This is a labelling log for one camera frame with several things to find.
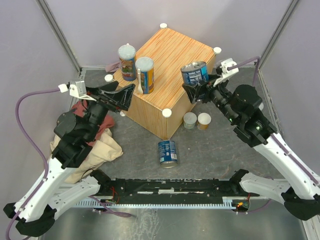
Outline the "tall yellow drink can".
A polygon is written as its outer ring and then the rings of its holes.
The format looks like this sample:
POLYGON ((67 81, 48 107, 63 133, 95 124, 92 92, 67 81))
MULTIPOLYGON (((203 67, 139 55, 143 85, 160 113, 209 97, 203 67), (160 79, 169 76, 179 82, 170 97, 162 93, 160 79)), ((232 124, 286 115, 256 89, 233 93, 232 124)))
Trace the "tall yellow drink can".
POLYGON ((141 88, 144 94, 154 90, 154 61, 147 56, 139 57, 135 62, 136 69, 140 69, 141 88))

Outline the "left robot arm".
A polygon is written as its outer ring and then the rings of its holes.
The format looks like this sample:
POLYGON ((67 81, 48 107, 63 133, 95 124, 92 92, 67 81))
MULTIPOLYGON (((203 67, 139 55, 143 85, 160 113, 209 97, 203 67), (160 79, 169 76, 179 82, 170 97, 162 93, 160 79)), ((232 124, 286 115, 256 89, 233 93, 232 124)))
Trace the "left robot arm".
POLYGON ((60 186, 89 155, 91 142, 107 113, 127 111, 134 90, 133 83, 119 87, 117 81, 111 81, 92 88, 86 87, 82 80, 56 88, 57 92, 67 92, 79 100, 86 100, 87 107, 83 116, 71 111, 59 116, 54 133, 60 140, 50 158, 43 159, 44 171, 24 197, 6 204, 3 209, 10 218, 9 225, 15 226, 25 239, 46 233, 66 210, 82 199, 106 195, 110 191, 111 179, 97 169, 65 192, 58 193, 60 186))

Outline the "tall can cartoon label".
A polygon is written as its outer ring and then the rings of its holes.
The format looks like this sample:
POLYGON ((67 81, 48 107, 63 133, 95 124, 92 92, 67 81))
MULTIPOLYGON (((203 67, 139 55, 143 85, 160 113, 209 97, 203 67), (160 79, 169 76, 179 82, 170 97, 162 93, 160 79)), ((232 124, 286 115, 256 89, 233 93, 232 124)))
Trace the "tall can cartoon label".
POLYGON ((122 45, 118 51, 120 71, 126 81, 134 81, 136 77, 136 49, 129 43, 122 45))

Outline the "blue Progresso soup can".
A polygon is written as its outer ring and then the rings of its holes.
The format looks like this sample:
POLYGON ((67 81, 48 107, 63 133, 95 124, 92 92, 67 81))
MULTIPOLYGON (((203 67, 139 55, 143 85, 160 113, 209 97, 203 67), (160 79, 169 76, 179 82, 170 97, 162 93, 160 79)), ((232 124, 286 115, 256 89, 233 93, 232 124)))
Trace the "blue Progresso soup can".
POLYGON ((200 81, 208 82, 208 68, 204 61, 194 61, 186 64, 180 69, 184 84, 196 85, 200 81))

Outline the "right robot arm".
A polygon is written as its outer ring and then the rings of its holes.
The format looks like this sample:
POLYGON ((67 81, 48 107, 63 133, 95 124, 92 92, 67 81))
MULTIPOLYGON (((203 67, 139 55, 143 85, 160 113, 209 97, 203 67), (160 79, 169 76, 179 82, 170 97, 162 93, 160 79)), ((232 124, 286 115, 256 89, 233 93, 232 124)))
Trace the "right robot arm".
POLYGON ((193 104, 213 102, 233 125, 237 137, 265 157, 285 178, 278 182, 258 177, 248 171, 229 183, 236 196, 244 192, 258 194, 284 205, 296 218, 307 221, 320 213, 320 177, 288 146, 277 128, 260 110, 263 103, 255 87, 241 84, 231 92, 227 81, 217 75, 209 81, 190 85, 183 83, 193 104))

